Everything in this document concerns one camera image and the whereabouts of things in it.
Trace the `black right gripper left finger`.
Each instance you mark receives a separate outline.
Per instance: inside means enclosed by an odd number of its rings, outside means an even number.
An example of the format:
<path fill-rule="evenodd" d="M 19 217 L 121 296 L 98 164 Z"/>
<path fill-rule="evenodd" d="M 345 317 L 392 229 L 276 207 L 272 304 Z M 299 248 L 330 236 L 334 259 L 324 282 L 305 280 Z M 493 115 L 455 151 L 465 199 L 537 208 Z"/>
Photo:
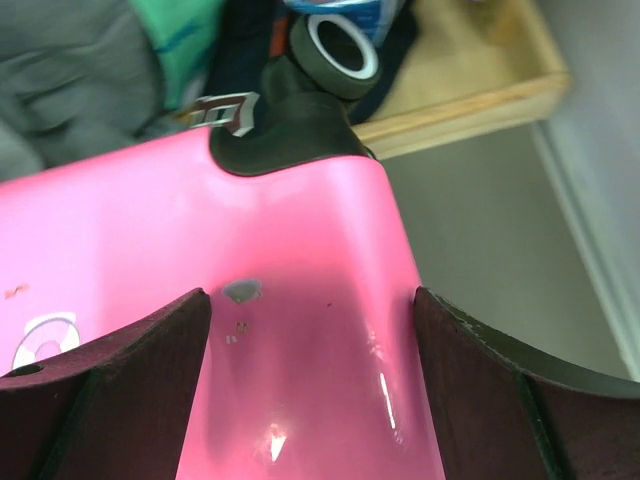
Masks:
<path fill-rule="evenodd" d="M 173 479 L 211 324 L 195 289 L 1 378 L 4 479 Z"/>

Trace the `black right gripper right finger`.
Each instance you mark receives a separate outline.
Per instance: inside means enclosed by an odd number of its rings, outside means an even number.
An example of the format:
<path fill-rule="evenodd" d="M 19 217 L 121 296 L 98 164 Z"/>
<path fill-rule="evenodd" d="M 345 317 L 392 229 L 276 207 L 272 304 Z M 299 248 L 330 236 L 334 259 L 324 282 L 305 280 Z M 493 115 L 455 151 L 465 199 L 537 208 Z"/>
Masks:
<path fill-rule="evenodd" d="M 424 287 L 414 329 L 446 478 L 638 478 L 637 382 L 545 353 Z"/>

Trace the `pink hard-shell suitcase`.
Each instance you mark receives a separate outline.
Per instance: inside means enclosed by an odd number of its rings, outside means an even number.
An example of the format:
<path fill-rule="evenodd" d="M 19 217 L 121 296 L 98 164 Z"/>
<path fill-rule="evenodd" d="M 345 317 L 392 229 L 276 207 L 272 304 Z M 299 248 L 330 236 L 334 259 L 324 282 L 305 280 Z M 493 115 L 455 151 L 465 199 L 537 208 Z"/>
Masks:
<path fill-rule="evenodd" d="M 420 278 L 345 102 L 283 55 L 264 130 L 216 121 L 4 184 L 1 378 L 203 290 L 173 479 L 440 479 Z"/>

